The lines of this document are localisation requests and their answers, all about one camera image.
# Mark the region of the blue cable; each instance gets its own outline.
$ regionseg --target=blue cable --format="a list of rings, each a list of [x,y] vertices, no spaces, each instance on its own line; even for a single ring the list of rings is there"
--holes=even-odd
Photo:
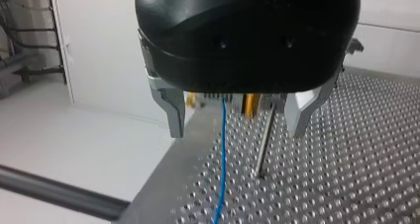
[[[223,122],[222,122],[222,176],[220,177],[220,198],[217,205],[216,212],[213,217],[213,224],[219,224],[220,214],[223,210],[223,203],[225,202],[225,189],[226,189],[226,103],[225,99],[223,104]]]

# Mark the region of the gray floor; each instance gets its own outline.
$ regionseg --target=gray floor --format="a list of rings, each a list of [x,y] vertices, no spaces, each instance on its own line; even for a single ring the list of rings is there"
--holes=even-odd
[[[40,81],[0,100],[0,164],[132,200],[172,139],[166,128],[72,106]],[[0,223],[106,223],[0,189]]]

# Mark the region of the black robot head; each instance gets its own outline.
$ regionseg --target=black robot head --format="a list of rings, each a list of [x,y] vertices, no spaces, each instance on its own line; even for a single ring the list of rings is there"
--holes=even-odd
[[[360,0],[136,0],[148,66],[195,92],[296,92],[341,66]]]

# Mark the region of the white wall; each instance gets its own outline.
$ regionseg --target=white wall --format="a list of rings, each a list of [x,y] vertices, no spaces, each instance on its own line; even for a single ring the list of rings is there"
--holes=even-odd
[[[74,103],[167,127],[145,72],[135,0],[56,0]]]
[[[420,78],[420,0],[362,0],[360,23],[365,51],[345,65]]]
[[[420,0],[362,0],[360,21],[420,31]]]

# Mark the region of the black pipe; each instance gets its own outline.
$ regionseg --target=black pipe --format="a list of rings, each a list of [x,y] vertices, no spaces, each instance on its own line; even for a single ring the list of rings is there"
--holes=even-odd
[[[0,166],[0,188],[108,221],[118,220],[129,202]]]

